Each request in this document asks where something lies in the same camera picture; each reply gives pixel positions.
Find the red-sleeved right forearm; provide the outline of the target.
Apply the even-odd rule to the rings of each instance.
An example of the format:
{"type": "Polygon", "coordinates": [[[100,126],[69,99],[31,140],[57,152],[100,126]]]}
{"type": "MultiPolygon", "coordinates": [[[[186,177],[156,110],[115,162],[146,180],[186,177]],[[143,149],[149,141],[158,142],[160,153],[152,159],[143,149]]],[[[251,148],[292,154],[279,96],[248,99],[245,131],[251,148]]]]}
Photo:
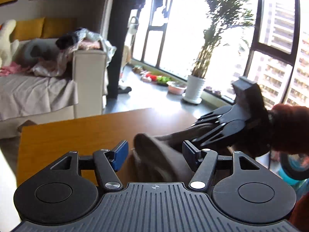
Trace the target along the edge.
{"type": "Polygon", "coordinates": [[[308,108],[277,104],[270,116],[271,147],[287,154],[308,154],[308,108]]]}

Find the gloved right hand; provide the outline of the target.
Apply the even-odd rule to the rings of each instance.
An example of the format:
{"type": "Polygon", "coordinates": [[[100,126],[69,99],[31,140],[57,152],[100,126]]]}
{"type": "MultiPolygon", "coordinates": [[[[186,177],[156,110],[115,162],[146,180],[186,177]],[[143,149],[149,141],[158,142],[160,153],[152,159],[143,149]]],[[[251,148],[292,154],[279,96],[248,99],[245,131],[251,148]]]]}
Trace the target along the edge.
{"type": "Polygon", "coordinates": [[[252,158],[262,156],[269,151],[269,113],[265,108],[260,86],[244,78],[235,81],[232,86],[236,98],[225,120],[232,128],[227,145],[252,158]]]}

